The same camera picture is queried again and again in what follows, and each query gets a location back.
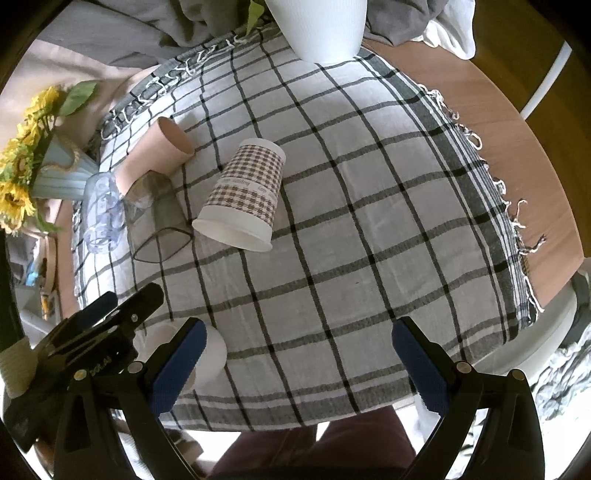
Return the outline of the white cup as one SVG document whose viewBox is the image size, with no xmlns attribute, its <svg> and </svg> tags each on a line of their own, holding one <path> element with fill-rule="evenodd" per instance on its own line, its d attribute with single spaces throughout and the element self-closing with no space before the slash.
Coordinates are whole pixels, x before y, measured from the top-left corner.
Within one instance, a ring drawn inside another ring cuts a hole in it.
<svg viewBox="0 0 591 480">
<path fill-rule="evenodd" d="M 158 346 L 173 338 L 181 325 L 181 322 L 160 322 L 148 326 L 145 333 L 138 333 L 133 340 L 134 348 L 138 352 L 137 359 L 145 362 Z M 221 334 L 211 324 L 205 324 L 205 331 L 204 351 L 184 384 L 182 394 L 200 392 L 207 383 L 211 383 L 221 374 L 228 360 L 228 348 Z"/>
</svg>

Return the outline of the smoky grey square cup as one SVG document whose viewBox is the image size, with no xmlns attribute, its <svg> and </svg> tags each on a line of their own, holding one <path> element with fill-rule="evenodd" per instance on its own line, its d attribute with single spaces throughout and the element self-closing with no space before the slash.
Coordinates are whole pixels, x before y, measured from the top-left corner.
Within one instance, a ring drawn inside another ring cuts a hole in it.
<svg viewBox="0 0 591 480">
<path fill-rule="evenodd" d="M 134 261 L 162 263 L 191 242 L 192 229 L 167 176 L 145 173 L 131 185 L 123 206 Z"/>
</svg>

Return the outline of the checkered paper cup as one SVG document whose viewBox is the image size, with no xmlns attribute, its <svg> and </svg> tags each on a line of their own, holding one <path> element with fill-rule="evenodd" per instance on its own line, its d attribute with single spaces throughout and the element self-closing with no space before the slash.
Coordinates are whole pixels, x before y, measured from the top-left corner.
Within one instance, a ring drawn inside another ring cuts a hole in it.
<svg viewBox="0 0 591 480">
<path fill-rule="evenodd" d="M 283 149 L 269 140 L 242 141 L 193 220 L 193 229 L 227 246 L 270 251 L 286 160 Z"/>
</svg>

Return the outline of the pink cup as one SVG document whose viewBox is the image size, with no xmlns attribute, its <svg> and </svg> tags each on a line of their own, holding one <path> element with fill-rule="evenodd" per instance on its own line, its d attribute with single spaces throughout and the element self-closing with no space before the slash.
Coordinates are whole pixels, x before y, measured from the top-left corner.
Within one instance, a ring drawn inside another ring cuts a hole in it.
<svg viewBox="0 0 591 480">
<path fill-rule="evenodd" d="M 193 154 L 194 147 L 185 132 L 173 120 L 158 117 L 116 170 L 119 193 L 124 196 L 148 171 L 169 177 Z"/>
</svg>

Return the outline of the clear blue plastic jar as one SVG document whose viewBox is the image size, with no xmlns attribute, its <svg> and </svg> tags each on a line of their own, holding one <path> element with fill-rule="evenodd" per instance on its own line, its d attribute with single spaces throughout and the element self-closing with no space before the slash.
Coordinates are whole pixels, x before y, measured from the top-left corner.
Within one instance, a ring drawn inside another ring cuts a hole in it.
<svg viewBox="0 0 591 480">
<path fill-rule="evenodd" d="M 110 172 L 92 175 L 82 200 L 82 233 L 92 254 L 112 252 L 124 232 L 124 208 L 115 178 Z"/>
</svg>

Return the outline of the light blue ribbed vase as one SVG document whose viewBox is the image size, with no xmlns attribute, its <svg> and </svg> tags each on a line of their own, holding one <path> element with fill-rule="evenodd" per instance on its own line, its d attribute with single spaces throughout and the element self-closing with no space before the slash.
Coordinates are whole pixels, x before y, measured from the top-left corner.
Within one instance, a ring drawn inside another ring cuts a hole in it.
<svg viewBox="0 0 591 480">
<path fill-rule="evenodd" d="M 66 137 L 54 135 L 32 185 L 36 199 L 80 201 L 88 179 L 99 171 L 95 160 Z"/>
</svg>

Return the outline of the sunflower bouquet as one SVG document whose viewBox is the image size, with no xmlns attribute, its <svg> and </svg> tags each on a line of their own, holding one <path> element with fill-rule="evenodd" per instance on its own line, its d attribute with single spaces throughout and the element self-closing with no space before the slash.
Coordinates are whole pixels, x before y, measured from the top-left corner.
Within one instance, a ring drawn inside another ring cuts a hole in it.
<svg viewBox="0 0 591 480">
<path fill-rule="evenodd" d="M 56 227 L 39 213 L 31 195 L 35 177 L 61 118 L 83 109 L 94 95 L 95 81 L 82 81 L 69 88 L 50 86 L 34 96 L 17 125 L 17 135 L 1 151 L 1 229 L 15 235 L 28 219 L 43 232 Z"/>
</svg>

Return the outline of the checkered grey tablecloth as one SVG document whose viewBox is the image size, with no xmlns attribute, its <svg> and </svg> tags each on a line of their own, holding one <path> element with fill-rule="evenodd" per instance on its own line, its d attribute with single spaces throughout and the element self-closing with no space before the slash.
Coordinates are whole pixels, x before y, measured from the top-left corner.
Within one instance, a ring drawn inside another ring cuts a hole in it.
<svg viewBox="0 0 591 480">
<path fill-rule="evenodd" d="M 164 302 L 146 330 L 193 316 L 223 337 L 221 374 L 182 395 L 166 425 L 283 429 L 391 405 L 411 392 L 395 319 L 410 316 L 471 363 L 536 321 L 503 182 L 442 95 L 382 57 L 307 63 L 273 26 L 214 40 L 163 63 L 108 112 L 101 169 L 118 168 L 160 117 L 194 148 L 172 178 L 188 219 L 243 140 L 287 156 L 266 253 L 198 234 L 149 264 L 126 243 L 92 254 L 73 241 L 81 305 L 154 282 Z"/>
</svg>

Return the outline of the grey curtain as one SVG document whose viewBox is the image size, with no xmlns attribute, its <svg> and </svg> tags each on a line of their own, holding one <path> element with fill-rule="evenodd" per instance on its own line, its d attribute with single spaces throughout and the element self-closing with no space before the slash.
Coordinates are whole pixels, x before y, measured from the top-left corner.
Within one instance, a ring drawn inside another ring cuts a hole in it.
<svg viewBox="0 0 591 480">
<path fill-rule="evenodd" d="M 246 23 L 248 1 L 73 1 L 39 39 L 106 65 L 147 68 Z M 474 1 L 370 1 L 365 35 L 476 54 Z"/>
</svg>

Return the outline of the green potted plant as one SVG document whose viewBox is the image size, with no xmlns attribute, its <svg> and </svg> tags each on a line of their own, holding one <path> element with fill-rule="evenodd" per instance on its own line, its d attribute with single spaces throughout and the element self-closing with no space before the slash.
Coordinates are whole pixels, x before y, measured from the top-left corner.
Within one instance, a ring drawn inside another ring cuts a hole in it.
<svg viewBox="0 0 591 480">
<path fill-rule="evenodd" d="M 263 17 L 266 11 L 266 1 L 264 0 L 250 0 L 249 9 L 247 9 L 245 34 L 249 35 L 253 29 L 256 28 L 260 18 Z"/>
</svg>

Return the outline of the white plant pot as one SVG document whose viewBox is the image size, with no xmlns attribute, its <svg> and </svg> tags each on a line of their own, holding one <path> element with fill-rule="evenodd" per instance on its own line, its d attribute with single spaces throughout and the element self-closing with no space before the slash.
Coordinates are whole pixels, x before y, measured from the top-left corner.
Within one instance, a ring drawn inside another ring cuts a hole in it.
<svg viewBox="0 0 591 480">
<path fill-rule="evenodd" d="M 295 55 L 305 62 L 332 65 L 360 51 L 367 0 L 270 0 L 266 6 Z"/>
</svg>

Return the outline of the white chair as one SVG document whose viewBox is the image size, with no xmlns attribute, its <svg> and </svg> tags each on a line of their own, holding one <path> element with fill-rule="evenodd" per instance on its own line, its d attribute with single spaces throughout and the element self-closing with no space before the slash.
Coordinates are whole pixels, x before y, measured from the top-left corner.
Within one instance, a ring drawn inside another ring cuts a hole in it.
<svg viewBox="0 0 591 480">
<path fill-rule="evenodd" d="M 523 120 L 527 120 L 536 110 L 545 96 L 548 94 L 554 83 L 565 68 L 568 60 L 572 54 L 572 47 L 567 41 L 564 41 L 557 56 L 555 57 L 551 67 L 544 76 L 543 80 L 531 95 L 526 105 L 520 111 L 520 116 Z"/>
</svg>

